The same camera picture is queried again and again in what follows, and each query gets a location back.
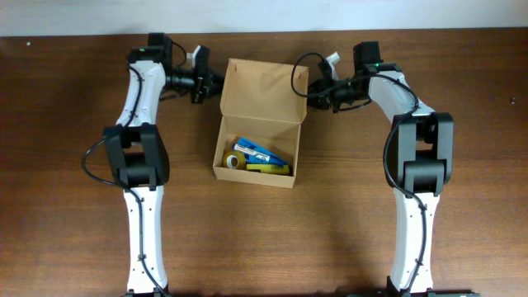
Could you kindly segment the brown cardboard box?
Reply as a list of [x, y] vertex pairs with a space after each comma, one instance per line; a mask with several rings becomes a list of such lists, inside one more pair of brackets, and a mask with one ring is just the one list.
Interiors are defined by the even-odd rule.
[[[213, 170], [219, 180], [291, 188], [295, 184], [301, 124], [307, 103], [305, 66], [230, 59], [220, 100], [222, 120]], [[241, 138], [277, 154], [290, 167], [287, 175], [225, 167], [225, 155]]]

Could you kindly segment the yellow tape roll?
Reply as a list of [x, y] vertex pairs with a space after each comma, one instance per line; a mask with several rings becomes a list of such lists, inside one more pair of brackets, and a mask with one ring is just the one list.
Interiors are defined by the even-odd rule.
[[245, 155], [239, 151], [227, 152], [223, 158], [223, 166], [229, 169], [245, 170], [247, 166]]

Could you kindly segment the yellow highlighter pen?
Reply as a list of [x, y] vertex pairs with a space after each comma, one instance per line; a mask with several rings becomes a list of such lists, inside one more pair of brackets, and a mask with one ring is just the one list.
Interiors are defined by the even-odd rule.
[[246, 170], [249, 172], [259, 172], [265, 174], [275, 174], [288, 176], [290, 174], [289, 165], [275, 165], [275, 164], [263, 164], [263, 163], [253, 163], [247, 164]]

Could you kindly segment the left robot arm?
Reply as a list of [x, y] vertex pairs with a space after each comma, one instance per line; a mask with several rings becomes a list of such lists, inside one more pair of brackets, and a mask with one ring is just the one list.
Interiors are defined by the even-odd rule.
[[172, 62], [176, 47], [168, 35], [151, 33], [148, 43], [127, 56], [130, 82], [123, 110], [104, 130], [113, 182], [123, 191], [128, 211], [130, 272], [128, 296], [167, 296], [163, 264], [161, 207], [170, 177], [168, 152], [156, 124], [162, 94], [189, 95], [191, 102], [219, 94], [223, 76], [210, 66], [210, 49], [199, 45], [182, 64]]

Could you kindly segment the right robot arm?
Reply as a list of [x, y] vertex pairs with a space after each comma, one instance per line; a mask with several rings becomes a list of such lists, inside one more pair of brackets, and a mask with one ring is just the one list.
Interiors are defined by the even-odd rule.
[[335, 113], [377, 104], [390, 121], [382, 162], [394, 190], [396, 249], [388, 296], [431, 296], [431, 242], [441, 193], [452, 175], [454, 120], [423, 103], [396, 63], [380, 57], [376, 41], [353, 48], [354, 75], [340, 79], [340, 57], [321, 57], [322, 77], [309, 86], [310, 106]]

